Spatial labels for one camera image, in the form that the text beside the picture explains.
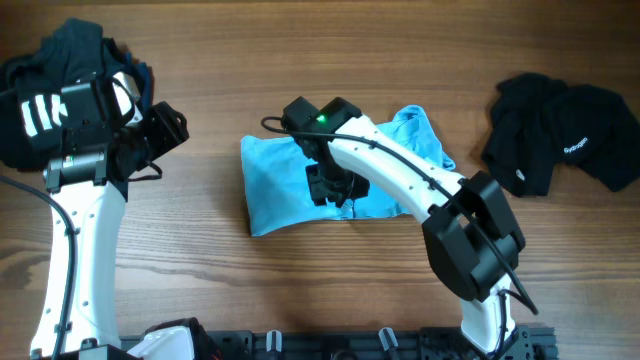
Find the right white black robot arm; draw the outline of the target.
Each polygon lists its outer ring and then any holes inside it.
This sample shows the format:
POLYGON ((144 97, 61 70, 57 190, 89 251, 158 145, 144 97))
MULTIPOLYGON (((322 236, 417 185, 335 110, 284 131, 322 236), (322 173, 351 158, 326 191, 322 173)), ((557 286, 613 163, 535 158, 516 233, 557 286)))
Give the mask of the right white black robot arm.
POLYGON ((317 163, 308 173, 316 204, 342 204, 375 184, 409 211, 431 270, 460 300, 462 335, 483 357, 501 358, 516 331, 510 289, 525 240, 499 184, 416 155, 342 98, 321 109, 304 101, 283 123, 304 133, 299 145, 317 163))

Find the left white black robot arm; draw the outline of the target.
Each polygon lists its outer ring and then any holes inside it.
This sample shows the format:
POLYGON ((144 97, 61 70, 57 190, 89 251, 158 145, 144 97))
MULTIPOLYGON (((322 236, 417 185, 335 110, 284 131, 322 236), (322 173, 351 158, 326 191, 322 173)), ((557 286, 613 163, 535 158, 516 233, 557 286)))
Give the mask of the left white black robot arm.
POLYGON ((184 115, 160 102, 106 114, 73 113, 65 144, 45 170, 53 220, 43 313, 31 341, 33 359, 64 359, 87 345, 121 345, 115 315, 116 247, 133 173, 188 137, 184 115))

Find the light blue printed t-shirt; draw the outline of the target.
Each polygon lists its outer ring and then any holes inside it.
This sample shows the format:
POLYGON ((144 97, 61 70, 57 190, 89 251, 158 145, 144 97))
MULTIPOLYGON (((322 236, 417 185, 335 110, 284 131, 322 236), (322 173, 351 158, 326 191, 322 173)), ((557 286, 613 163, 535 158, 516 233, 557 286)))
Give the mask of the light blue printed t-shirt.
MULTIPOLYGON (((456 164, 444 151, 429 118, 419 105, 408 105, 377 128, 403 147, 437 166, 452 171, 456 164)), ((253 236, 315 220, 392 218, 408 210, 372 184, 368 195, 343 206, 315 206, 305 168, 314 163, 290 137, 241 140, 245 197, 253 236)))

